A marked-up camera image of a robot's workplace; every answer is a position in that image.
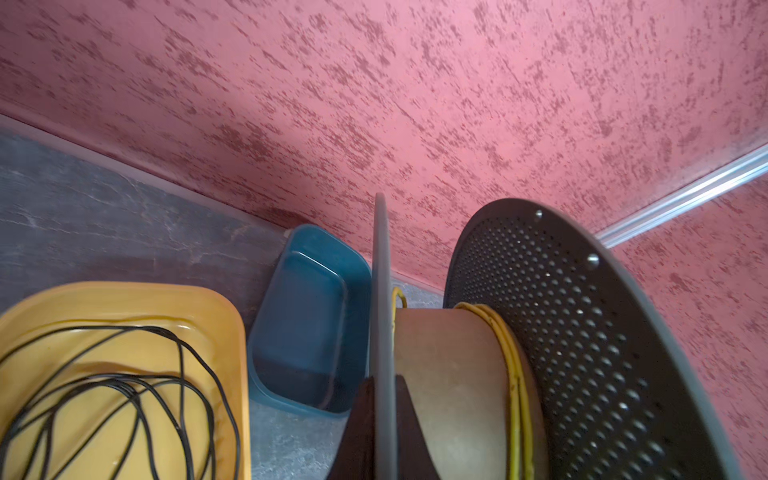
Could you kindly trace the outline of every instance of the coiled black wire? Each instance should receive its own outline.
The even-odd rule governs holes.
[[[24,472],[19,480],[26,480],[31,470],[31,467],[35,463],[35,459],[38,456],[38,450],[40,449],[41,445],[44,445],[45,449],[42,452],[43,463],[42,463],[40,475],[38,478],[39,480],[46,480],[48,475],[48,470],[50,469],[51,454],[54,448],[53,429],[55,427],[55,420],[56,420],[57,413],[61,410],[61,408],[64,405],[66,405],[68,402],[70,402],[72,399],[76,398],[77,396],[82,395],[86,392],[90,392],[93,389],[100,389],[100,388],[109,388],[109,389],[117,390],[119,393],[121,393],[126,397],[125,402],[121,403],[117,408],[112,410],[109,413],[109,415],[107,415],[107,417],[104,420],[102,420],[99,425],[97,425],[96,429],[93,432],[91,432],[91,434],[80,444],[80,446],[75,450],[74,454],[48,480],[56,480],[56,478],[58,478],[66,470],[66,468],[78,457],[80,452],[82,452],[85,449],[85,447],[88,445],[88,443],[98,434],[101,428],[104,427],[107,424],[107,422],[117,412],[119,412],[121,409],[123,409],[123,407],[129,404],[132,405],[136,410],[134,425],[133,425],[133,429],[131,430],[131,435],[128,438],[125,450],[120,458],[120,461],[115,466],[114,471],[112,472],[112,475],[110,477],[110,480],[115,480],[117,476],[120,474],[120,470],[122,469],[123,464],[125,463],[125,460],[128,457],[128,454],[131,452],[131,447],[133,446],[134,440],[136,439],[136,433],[139,429],[139,426],[141,426],[141,428],[144,430],[144,434],[146,435],[147,457],[149,461],[152,478],[153,480],[160,480],[157,474],[157,468],[154,462],[154,448],[152,446],[152,436],[150,431],[150,425],[149,425],[149,422],[147,421],[147,417],[144,414],[144,410],[142,409],[142,406],[141,406],[141,397],[143,394],[147,392],[149,392],[160,403],[161,407],[163,408],[169,420],[171,421],[174,428],[176,429],[176,432],[181,441],[182,448],[184,449],[184,457],[185,457],[185,464],[186,464],[186,469],[185,469],[186,479],[196,480],[194,475],[194,466],[192,463],[192,451],[190,448],[189,438],[187,437],[187,428],[184,424],[184,392],[187,389],[191,390],[195,395],[197,395],[197,397],[201,400],[201,402],[205,406],[206,417],[208,422],[208,452],[205,458],[203,471],[200,473],[199,478],[202,479],[205,476],[208,470],[208,467],[210,466],[211,478],[215,479],[216,478],[216,451],[214,446],[214,431],[215,431],[214,410],[211,407],[211,404],[210,402],[208,402],[205,395],[195,385],[193,385],[192,383],[190,383],[185,379],[184,350],[187,350],[189,353],[191,353],[192,356],[206,370],[206,372],[208,372],[208,374],[216,383],[216,387],[219,390],[222,403],[224,405],[224,408],[227,411],[227,416],[229,417],[230,424],[232,425],[232,430],[235,437],[235,467],[234,467],[233,480],[237,480],[238,474],[240,473],[240,432],[237,429],[237,422],[235,421],[234,415],[232,414],[230,404],[227,401],[227,396],[224,394],[224,389],[223,389],[223,386],[221,385],[221,381],[219,381],[219,378],[216,376],[216,373],[203,361],[200,355],[198,355],[198,353],[188,343],[178,338],[173,332],[171,332],[168,329],[165,329],[159,326],[112,326],[112,325],[68,326],[68,327],[52,330],[47,333],[43,333],[42,335],[36,336],[35,338],[25,343],[22,343],[19,346],[16,346],[14,349],[6,353],[0,359],[0,367],[2,367],[3,363],[5,363],[5,361],[8,360],[11,356],[15,355],[16,353],[30,346],[33,343],[36,343],[46,337],[55,335],[57,333],[71,332],[75,330],[106,330],[106,331],[116,330],[117,332],[112,333],[111,335],[91,344],[90,346],[83,349],[75,356],[71,357],[67,362],[65,362],[61,367],[59,367],[51,376],[49,376],[42,383],[42,385],[38,387],[35,393],[33,393],[30,396],[27,402],[15,413],[11,422],[8,424],[7,428],[5,429],[5,432],[2,436],[2,440],[0,440],[0,480],[4,478],[5,460],[8,455],[8,450],[10,449],[11,443],[18,435],[20,435],[28,427],[30,427],[31,425],[35,424],[38,421],[43,421],[43,426],[40,428],[37,438],[35,439],[35,443],[33,444],[32,450],[28,457],[28,461],[26,463]],[[92,351],[93,349],[96,349],[97,347],[109,342],[110,340],[120,335],[124,335],[130,332],[137,332],[137,331],[153,333],[155,335],[162,336],[176,343],[178,352],[179,352],[179,375],[178,376],[133,375],[128,373],[98,373],[94,375],[83,376],[81,378],[72,380],[70,382],[66,382],[63,385],[56,386],[55,388],[47,392],[44,392],[45,388],[51,385],[51,383],[53,383],[53,381],[56,379],[56,377],[59,374],[64,372],[72,363],[76,362],[79,358],[81,358],[86,353]],[[179,421],[178,422],[174,414],[168,407],[168,404],[165,402],[163,397],[157,391],[158,387],[171,385],[171,384],[176,384],[180,386],[179,388],[180,390]],[[48,397],[53,396],[58,392],[62,392],[61,397],[59,397],[58,401],[53,406],[47,408],[45,411],[40,412],[33,418],[27,420],[27,417],[30,415],[33,409],[40,404],[40,402],[47,399]]]

